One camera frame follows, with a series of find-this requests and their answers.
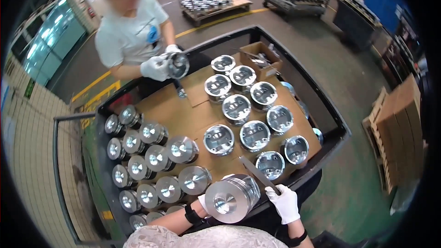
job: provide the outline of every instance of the woman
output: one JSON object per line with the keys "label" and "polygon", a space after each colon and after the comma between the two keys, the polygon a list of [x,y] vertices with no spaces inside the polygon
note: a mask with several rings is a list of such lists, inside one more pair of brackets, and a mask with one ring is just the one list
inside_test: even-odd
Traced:
{"label": "woman", "polygon": [[[143,77],[142,97],[172,83],[164,60],[182,48],[176,45],[173,25],[157,0],[106,2],[108,9],[95,37],[102,64],[118,80]],[[189,73],[211,62],[201,54],[195,58],[190,59]]]}
{"label": "woman", "polygon": [[[184,233],[193,224],[199,225],[201,220],[207,217],[205,195],[201,195],[190,204],[190,207],[187,206],[185,209],[165,215],[136,230],[130,235],[123,248],[285,248],[287,246],[313,248],[300,220],[299,209],[301,203],[317,188],[321,178],[322,171],[320,170],[301,186],[297,193],[284,185],[277,185],[281,192],[280,196],[271,187],[265,188],[266,195],[274,204],[281,220],[277,216],[271,216],[272,208],[270,208],[250,218],[251,220],[238,223],[239,226],[219,225],[179,237],[179,234]],[[280,223],[282,227],[278,232],[271,232],[277,238],[268,232],[255,229],[260,224],[269,231],[268,228],[280,227]]]}

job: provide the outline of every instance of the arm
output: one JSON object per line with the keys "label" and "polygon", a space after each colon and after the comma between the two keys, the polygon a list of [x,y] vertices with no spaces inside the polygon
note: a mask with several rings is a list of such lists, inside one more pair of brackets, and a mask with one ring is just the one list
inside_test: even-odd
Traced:
{"label": "arm", "polygon": [[[208,215],[199,200],[194,201],[191,204],[191,208],[195,210],[200,218],[205,218]],[[179,211],[160,217],[157,220],[149,223],[149,225],[159,225],[165,227],[177,235],[182,234],[191,226],[193,226],[193,224],[188,222],[188,220],[185,218],[185,209],[181,209]]]}
{"label": "arm", "polygon": [[[296,221],[288,223],[288,235],[289,235],[290,239],[293,239],[296,237],[301,237],[304,232],[305,232],[305,228],[303,227],[303,223],[300,219],[297,219]],[[297,247],[298,248],[314,248],[309,236],[306,236],[306,238]]]}

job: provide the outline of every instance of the wooden pallet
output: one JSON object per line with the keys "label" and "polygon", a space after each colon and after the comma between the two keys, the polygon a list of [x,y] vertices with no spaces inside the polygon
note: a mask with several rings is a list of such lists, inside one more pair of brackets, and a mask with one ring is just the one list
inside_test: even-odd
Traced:
{"label": "wooden pallet", "polygon": [[383,141],[378,132],[377,125],[375,124],[378,114],[383,107],[384,100],[388,96],[386,88],[382,87],[380,95],[372,104],[372,112],[363,119],[363,129],[367,135],[370,145],[372,146],[373,154],[375,156],[375,162],[378,168],[378,174],[380,176],[380,182],[382,190],[388,194],[391,193],[393,185],[390,182],[389,169],[387,165],[386,154],[384,152]]}

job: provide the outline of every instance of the brown cardboard box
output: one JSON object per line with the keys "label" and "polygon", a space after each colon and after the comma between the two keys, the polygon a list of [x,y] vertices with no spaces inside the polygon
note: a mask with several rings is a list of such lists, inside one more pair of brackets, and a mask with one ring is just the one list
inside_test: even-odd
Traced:
{"label": "brown cardboard box", "polygon": [[282,61],[274,55],[274,53],[261,41],[255,42],[244,47],[240,47],[245,52],[252,54],[264,53],[268,60],[271,62],[271,66],[260,68],[254,62],[251,61],[250,55],[240,52],[240,62],[243,65],[249,66],[256,72],[257,81],[263,81],[272,75],[275,75],[277,71],[282,68]]}
{"label": "brown cardboard box", "polygon": [[418,86],[409,76],[386,98],[376,120],[393,185],[419,178],[422,173],[419,100]]}

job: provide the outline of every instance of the piston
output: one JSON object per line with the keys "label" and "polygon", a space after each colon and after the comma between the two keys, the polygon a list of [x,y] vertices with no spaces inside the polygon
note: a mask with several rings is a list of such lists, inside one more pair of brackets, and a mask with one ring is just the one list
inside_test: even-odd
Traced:
{"label": "piston", "polygon": [[[211,6],[217,7],[216,3],[210,3]],[[236,60],[232,56],[221,55],[211,61],[211,68],[215,74],[222,74],[228,76],[230,70],[236,66]]]}
{"label": "piston", "polygon": [[225,75],[211,76],[205,81],[204,88],[213,103],[221,104],[226,97],[231,95],[231,81]]}
{"label": "piston", "polygon": [[232,125],[240,126],[250,118],[251,103],[243,95],[231,95],[222,103],[222,113]]}
{"label": "piston", "polygon": [[121,121],[121,124],[128,128],[138,130],[141,127],[142,115],[136,110],[135,106],[128,105],[121,110],[119,120]]}
{"label": "piston", "polygon": [[130,157],[127,169],[130,176],[135,180],[149,180],[156,176],[156,173],[147,167],[144,157],[140,155]]}
{"label": "piston", "polygon": [[119,188],[129,188],[135,184],[132,176],[123,165],[116,165],[112,171],[113,183]]}
{"label": "piston", "polygon": [[185,136],[174,136],[167,142],[167,156],[174,163],[193,163],[199,156],[195,141]]}
{"label": "piston", "polygon": [[266,178],[275,180],[278,179],[285,170],[285,160],[278,152],[262,152],[256,157],[256,168],[260,170]]}
{"label": "piston", "polygon": [[180,188],[187,194],[199,195],[211,184],[211,173],[204,167],[189,166],[184,168],[178,177]]}
{"label": "piston", "polygon": [[182,79],[190,69],[190,61],[182,52],[171,53],[167,56],[168,75],[172,79]]}
{"label": "piston", "polygon": [[204,146],[216,156],[227,155],[234,148],[234,133],[226,125],[214,125],[205,131]]}
{"label": "piston", "polygon": [[318,128],[312,128],[315,135],[317,136],[318,141],[320,142],[320,145],[323,146],[323,134]]}
{"label": "piston", "polygon": [[157,220],[158,218],[163,217],[163,216],[165,216],[165,212],[163,210],[149,212],[146,216],[147,217],[147,224],[149,224],[150,222]]}
{"label": "piston", "polygon": [[136,192],[134,190],[124,190],[120,192],[119,202],[123,209],[130,213],[134,213],[141,209],[141,204],[136,199]]}
{"label": "piston", "polygon": [[234,174],[210,185],[205,193],[207,213],[223,223],[241,221],[256,205],[260,190],[245,174]]}
{"label": "piston", "polygon": [[230,79],[235,91],[247,94],[256,81],[256,72],[248,66],[240,65],[230,71]]}
{"label": "piston", "polygon": [[249,152],[258,152],[269,143],[271,132],[261,121],[249,121],[240,129],[240,142]]}
{"label": "piston", "polygon": [[146,165],[154,172],[170,171],[175,164],[168,158],[165,147],[160,145],[152,145],[146,152]]}
{"label": "piston", "polygon": [[174,212],[176,212],[176,211],[179,211],[179,210],[181,210],[181,209],[184,209],[185,208],[185,206],[187,206],[186,204],[178,204],[178,205],[175,205],[175,206],[171,206],[170,208],[168,208],[167,209],[167,211],[165,212],[165,214],[171,214],[171,213],[174,213]]}
{"label": "piston", "polygon": [[162,200],[156,193],[155,184],[141,184],[136,189],[136,198],[141,203],[141,206],[147,209],[153,209],[162,203]]}
{"label": "piston", "polygon": [[144,121],[139,129],[139,137],[146,144],[164,146],[168,140],[168,130],[157,121]]}
{"label": "piston", "polygon": [[273,106],[266,113],[266,123],[275,136],[284,135],[293,125],[294,118],[288,108]]}
{"label": "piston", "polygon": [[256,83],[251,87],[251,105],[256,111],[265,112],[274,106],[277,99],[276,88],[265,81]]}
{"label": "piston", "polygon": [[129,218],[130,226],[134,231],[147,225],[147,216],[145,214],[134,214]]}
{"label": "piston", "polygon": [[164,176],[156,182],[158,197],[166,203],[178,202],[184,197],[176,176]]}
{"label": "piston", "polygon": [[118,138],[112,138],[107,144],[107,156],[111,160],[123,160],[127,153]]}
{"label": "piston", "polygon": [[107,118],[104,125],[104,131],[107,134],[118,138],[122,138],[124,137],[124,134],[126,134],[125,129],[123,129],[123,124],[121,124],[116,114],[112,114]]}
{"label": "piston", "polygon": [[305,117],[308,120],[309,119],[309,111],[308,111],[308,107],[306,106],[306,104],[302,101],[297,101],[300,105],[300,107],[303,109],[303,112],[305,112]]}
{"label": "piston", "polygon": [[280,154],[293,165],[300,165],[308,157],[309,144],[303,136],[297,135],[283,140]]}
{"label": "piston", "polygon": [[127,130],[123,139],[123,148],[130,154],[144,155],[147,151],[147,145],[139,138],[139,132]]}

